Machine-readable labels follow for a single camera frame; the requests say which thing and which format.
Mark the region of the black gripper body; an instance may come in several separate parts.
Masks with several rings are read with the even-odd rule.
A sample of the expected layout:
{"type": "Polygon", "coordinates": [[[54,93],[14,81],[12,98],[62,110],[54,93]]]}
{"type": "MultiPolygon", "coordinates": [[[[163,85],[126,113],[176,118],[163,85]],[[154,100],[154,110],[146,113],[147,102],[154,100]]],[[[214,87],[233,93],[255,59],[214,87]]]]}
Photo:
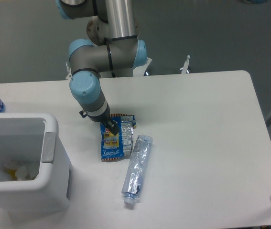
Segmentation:
{"type": "Polygon", "coordinates": [[[90,120],[92,120],[94,122],[99,122],[99,123],[106,123],[108,120],[111,119],[109,107],[107,107],[102,114],[97,115],[97,116],[92,116],[92,115],[88,114],[87,112],[85,112],[84,110],[81,110],[79,112],[79,114],[82,118],[88,117],[90,120]]]}

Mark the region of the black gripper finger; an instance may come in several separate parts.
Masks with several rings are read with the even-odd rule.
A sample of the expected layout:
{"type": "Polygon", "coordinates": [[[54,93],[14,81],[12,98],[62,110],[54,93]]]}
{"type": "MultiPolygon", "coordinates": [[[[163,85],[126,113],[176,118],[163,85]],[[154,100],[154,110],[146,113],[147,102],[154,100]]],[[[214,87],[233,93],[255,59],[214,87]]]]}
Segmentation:
{"type": "Polygon", "coordinates": [[[105,121],[102,121],[101,123],[113,135],[117,135],[120,132],[120,128],[119,128],[117,122],[113,121],[112,119],[107,119],[105,121]]]}

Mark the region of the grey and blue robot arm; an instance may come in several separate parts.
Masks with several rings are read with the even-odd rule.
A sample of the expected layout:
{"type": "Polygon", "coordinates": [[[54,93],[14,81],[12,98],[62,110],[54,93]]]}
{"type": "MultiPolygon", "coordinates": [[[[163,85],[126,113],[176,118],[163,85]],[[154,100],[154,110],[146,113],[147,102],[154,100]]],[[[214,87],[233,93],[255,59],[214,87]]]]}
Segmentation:
{"type": "Polygon", "coordinates": [[[58,0],[56,6],[64,19],[95,17],[87,27],[86,39],[70,43],[71,69],[69,87],[82,107],[82,117],[103,124],[112,134],[119,132],[110,117],[110,107],[100,86],[100,73],[119,76],[123,69],[133,70],[147,63],[146,44],[138,38],[130,0],[58,0]]]}

